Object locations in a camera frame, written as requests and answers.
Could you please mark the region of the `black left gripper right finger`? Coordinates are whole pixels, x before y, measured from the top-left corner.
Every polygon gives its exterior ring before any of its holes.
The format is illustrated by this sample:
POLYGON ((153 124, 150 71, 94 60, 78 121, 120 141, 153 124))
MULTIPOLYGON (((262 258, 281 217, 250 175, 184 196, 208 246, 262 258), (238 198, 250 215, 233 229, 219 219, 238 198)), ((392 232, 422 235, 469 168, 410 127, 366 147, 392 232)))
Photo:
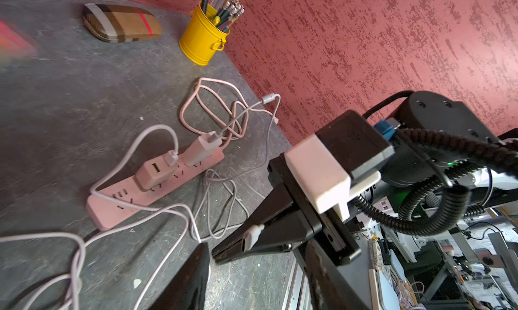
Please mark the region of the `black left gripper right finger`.
POLYGON ((313 309, 370 308, 370 287, 364 267, 337 267, 316 241, 306 245, 305 261, 313 309))

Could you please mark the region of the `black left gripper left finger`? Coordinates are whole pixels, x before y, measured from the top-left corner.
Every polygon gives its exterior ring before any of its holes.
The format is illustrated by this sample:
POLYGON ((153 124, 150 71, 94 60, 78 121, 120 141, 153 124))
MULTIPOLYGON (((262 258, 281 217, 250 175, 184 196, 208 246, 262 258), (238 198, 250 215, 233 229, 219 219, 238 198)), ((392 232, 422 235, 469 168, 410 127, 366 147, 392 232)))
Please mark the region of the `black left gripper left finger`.
POLYGON ((209 281, 210 252, 199 244, 150 309, 204 309, 209 281))

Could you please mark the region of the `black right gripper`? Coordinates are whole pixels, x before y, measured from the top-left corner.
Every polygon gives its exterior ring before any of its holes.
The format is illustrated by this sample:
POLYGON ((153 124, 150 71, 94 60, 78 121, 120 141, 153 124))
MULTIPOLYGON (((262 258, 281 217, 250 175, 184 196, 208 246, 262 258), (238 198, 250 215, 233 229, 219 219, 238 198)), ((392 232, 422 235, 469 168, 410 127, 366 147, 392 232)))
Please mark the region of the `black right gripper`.
POLYGON ((224 241, 212 250, 217 264, 244 257, 294 250, 300 264, 307 264, 306 249, 319 245, 334 265, 349 265, 362 252, 347 225, 330 209, 319 214, 289 170, 285 156, 268 163, 268 179, 277 185, 266 199, 224 241))

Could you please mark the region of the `white square charger block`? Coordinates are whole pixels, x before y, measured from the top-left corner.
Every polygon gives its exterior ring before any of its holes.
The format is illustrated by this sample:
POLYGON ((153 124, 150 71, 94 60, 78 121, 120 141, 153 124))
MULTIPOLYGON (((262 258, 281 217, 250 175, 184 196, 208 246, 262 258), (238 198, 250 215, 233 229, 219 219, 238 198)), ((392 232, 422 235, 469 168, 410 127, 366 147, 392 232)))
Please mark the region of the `white square charger block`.
POLYGON ((181 159, 186 166, 194 166, 211 156, 223 143, 221 136, 215 131, 200 135, 182 154, 181 159))

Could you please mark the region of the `white charger adapter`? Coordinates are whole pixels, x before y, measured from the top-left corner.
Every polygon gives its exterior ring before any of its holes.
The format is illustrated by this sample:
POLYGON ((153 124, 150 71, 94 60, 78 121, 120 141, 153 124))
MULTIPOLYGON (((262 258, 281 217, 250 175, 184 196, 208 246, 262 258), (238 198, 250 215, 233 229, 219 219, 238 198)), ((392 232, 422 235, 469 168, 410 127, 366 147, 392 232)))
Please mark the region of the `white charger adapter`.
POLYGON ((139 187, 150 190, 158 184, 166 181, 178 168, 178 156, 158 156, 146 161, 135 174, 139 187))

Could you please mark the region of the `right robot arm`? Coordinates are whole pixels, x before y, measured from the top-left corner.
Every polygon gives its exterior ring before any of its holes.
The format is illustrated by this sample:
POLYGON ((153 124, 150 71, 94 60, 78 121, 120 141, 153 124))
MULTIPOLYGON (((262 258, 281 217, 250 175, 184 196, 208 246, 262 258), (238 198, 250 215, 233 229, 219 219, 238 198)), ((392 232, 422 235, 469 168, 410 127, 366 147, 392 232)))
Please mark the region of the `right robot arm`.
POLYGON ((272 192, 212 252, 218 264, 315 243, 337 266, 360 248, 357 215, 430 237, 469 214, 460 179, 482 169, 517 177, 517 143, 495 137, 462 102, 400 91, 364 114, 348 110, 268 163, 272 192))

